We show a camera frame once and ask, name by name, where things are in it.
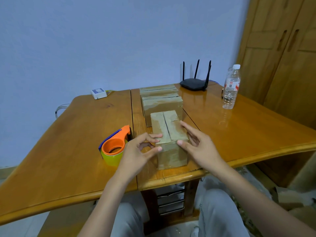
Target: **wooden table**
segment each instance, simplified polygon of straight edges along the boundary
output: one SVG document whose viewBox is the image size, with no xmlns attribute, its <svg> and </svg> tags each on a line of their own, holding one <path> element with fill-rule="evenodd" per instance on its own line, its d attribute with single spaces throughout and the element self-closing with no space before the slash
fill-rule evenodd
<svg viewBox="0 0 316 237">
<path fill-rule="evenodd" d="M 177 85 L 184 121 L 211 136 L 231 166 L 316 150 L 316 131 L 238 95 L 234 109 L 222 108 L 221 89 L 191 92 Z M 134 135 L 146 128 L 139 89 L 117 91 L 94 100 L 73 99 L 22 163 L 0 186 L 0 224 L 63 206 L 98 199 L 116 168 L 98 151 L 102 140 L 129 124 Z M 205 171 L 187 166 L 156 170 L 150 161 L 126 191 L 147 190 L 200 178 Z"/>
</svg>

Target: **left hand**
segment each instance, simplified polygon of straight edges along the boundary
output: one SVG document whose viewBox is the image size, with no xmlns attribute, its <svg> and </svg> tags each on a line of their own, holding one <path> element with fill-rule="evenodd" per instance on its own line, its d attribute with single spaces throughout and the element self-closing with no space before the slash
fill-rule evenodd
<svg viewBox="0 0 316 237">
<path fill-rule="evenodd" d="M 151 142 L 160 142 L 160 140 L 156 139 L 160 137 L 162 137 L 162 134 L 143 133 L 125 145 L 124 153 L 116 172 L 123 177 L 127 183 L 129 183 L 142 170 L 150 158 L 162 151 L 161 146 L 154 147 L 151 144 Z M 142 153 L 141 150 L 147 146 L 149 146 L 151 150 L 146 153 Z"/>
</svg>

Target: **orange tape dispenser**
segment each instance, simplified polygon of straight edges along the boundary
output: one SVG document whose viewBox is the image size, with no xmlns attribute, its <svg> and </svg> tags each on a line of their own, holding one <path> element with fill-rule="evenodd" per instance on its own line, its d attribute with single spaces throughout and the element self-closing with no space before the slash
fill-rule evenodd
<svg viewBox="0 0 316 237">
<path fill-rule="evenodd" d="M 126 125 L 115 131 L 100 144 L 99 151 L 109 166 L 118 166 L 123 156 L 125 144 L 131 139 L 131 128 Z"/>
</svg>

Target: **bottle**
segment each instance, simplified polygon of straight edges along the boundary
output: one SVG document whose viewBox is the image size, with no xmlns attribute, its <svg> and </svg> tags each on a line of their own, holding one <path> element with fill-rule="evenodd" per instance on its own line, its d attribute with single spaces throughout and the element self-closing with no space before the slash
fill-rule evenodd
<svg viewBox="0 0 316 237">
<path fill-rule="evenodd" d="M 237 92 L 239 89 L 240 75 L 239 75 L 240 65 L 233 65 L 232 71 L 228 69 L 228 74 L 225 80 L 225 86 L 223 91 L 223 108 L 232 109 L 235 105 Z"/>
</svg>

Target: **white cable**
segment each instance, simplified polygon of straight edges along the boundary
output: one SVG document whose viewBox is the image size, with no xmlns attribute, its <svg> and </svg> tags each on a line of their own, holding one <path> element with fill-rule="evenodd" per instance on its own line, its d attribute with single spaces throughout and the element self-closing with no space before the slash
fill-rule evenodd
<svg viewBox="0 0 316 237">
<path fill-rule="evenodd" d="M 55 117 L 56 117 L 56 119 L 58 118 L 57 112 L 58 112 L 60 109 L 67 109 L 67 107 L 68 107 L 69 105 L 70 105 L 70 103 L 68 103 L 68 104 L 62 104 L 62 105 L 60 105 L 60 106 L 57 107 L 57 109 L 56 109 L 56 111 L 55 111 Z"/>
</svg>

